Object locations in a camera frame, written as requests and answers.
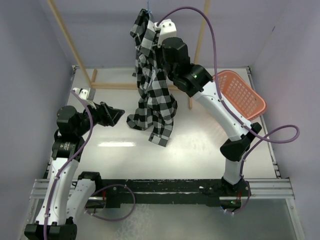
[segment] wooden frame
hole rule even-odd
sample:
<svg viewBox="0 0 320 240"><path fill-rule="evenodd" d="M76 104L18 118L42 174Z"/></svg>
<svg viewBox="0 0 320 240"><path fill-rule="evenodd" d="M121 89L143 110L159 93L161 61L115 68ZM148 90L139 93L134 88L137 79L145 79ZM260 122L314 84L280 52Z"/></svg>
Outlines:
<svg viewBox="0 0 320 240"><path fill-rule="evenodd" d="M83 75L85 77L85 80L87 81L89 87L95 88L95 89L121 89L121 90L136 90L137 85L135 83L108 83L108 82L96 82L98 70L94 69L92 77L90 78L88 75L88 72L86 70L85 64L80 57L79 52L76 49L75 43L71 38L71 35L67 29L67 26L57 8L57 5L55 3L55 0L47 0L48 4L52 10L52 13L56 19L56 21L59 24L59 27L65 37L65 39L68 42L68 45L70 46L72 53L76 59L76 62L78 63L79 67L81 68ZM205 0L204 3L204 14L208 15L209 13L209 7L210 7L211 0ZM199 32L199 37L196 45L196 51L195 51L195 56L194 56L194 63L197 64L199 60L199 55L200 55L200 50L202 46L202 41L205 33L205 26L206 26L206 21L203 19L200 32ZM169 90L176 91L178 88L173 85L168 86ZM192 109L192 98L189 98L189 109Z"/></svg>

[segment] white tabletop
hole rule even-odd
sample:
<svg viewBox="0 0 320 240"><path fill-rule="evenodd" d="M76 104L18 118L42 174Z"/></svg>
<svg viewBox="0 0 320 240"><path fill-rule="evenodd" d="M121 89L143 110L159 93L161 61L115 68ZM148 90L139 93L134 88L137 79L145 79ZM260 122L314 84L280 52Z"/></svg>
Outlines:
<svg viewBox="0 0 320 240"><path fill-rule="evenodd" d="M250 83L245 68L232 70ZM133 72L133 68L98 69L96 82L135 83ZM80 69L75 73L72 87L88 87ZM103 179L220 179L224 174L225 158L219 148L227 140L227 135L199 103L193 101L190 110L185 93L172 91L172 94L178 102L178 109L170 140L166 147L162 147L148 141L152 127L138 131L127 126L127 116L138 107L140 96L137 90L97 89L94 102L106 102L111 107L125 110L125 114L115 127L94 127L75 178L82 171L92 171L100 172ZM68 105L79 112L84 109L72 95ZM247 179L276 177L266 142L248 157L243 173Z"/></svg>

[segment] wall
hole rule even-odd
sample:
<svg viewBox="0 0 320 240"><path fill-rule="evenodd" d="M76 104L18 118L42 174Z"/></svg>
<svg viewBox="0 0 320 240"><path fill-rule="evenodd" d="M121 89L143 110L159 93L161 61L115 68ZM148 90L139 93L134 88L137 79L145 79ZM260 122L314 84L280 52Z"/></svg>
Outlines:
<svg viewBox="0 0 320 240"><path fill-rule="evenodd" d="M219 67L253 64L268 40L289 0L212 0L209 19L217 42ZM76 61L61 33L47 0L40 0L55 33L72 64ZM141 8L147 0L55 0L70 34L87 66L134 66L135 48L130 36ZM204 0L150 0L155 22L181 6L201 10ZM174 13L178 37L189 47L194 58L202 17L191 10ZM213 65L209 29L203 40L199 63Z"/></svg>
<svg viewBox="0 0 320 240"><path fill-rule="evenodd" d="M269 130L284 124L301 129L290 144L274 144L282 177L290 177L308 240L319 239L319 56L320 1L292 0L253 65L257 91L269 108ZM280 132L285 139L293 131Z"/></svg>
<svg viewBox="0 0 320 240"><path fill-rule="evenodd" d="M72 68L37 0L0 1L0 36L0 239L16 240Z"/></svg>

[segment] checkered cloth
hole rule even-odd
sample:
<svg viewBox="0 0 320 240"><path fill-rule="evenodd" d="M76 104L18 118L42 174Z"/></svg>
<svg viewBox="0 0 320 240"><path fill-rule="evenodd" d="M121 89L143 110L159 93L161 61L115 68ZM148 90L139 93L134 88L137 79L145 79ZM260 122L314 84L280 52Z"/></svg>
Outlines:
<svg viewBox="0 0 320 240"><path fill-rule="evenodd" d="M165 147L178 105L169 92L164 70L157 68L155 49L160 31L155 31L154 26L147 10L142 9L130 32L135 41L135 72L141 98L126 122L130 128L142 131L153 125L149 141Z"/></svg>

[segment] orange basket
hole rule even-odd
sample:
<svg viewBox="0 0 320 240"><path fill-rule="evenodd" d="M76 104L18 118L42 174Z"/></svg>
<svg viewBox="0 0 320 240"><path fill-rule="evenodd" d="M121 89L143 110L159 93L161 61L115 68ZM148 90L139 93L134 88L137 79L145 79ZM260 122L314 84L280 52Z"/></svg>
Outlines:
<svg viewBox="0 0 320 240"><path fill-rule="evenodd" d="M226 99L249 121L267 110L265 100L259 96L236 72L225 70L218 73L220 91Z"/></svg>

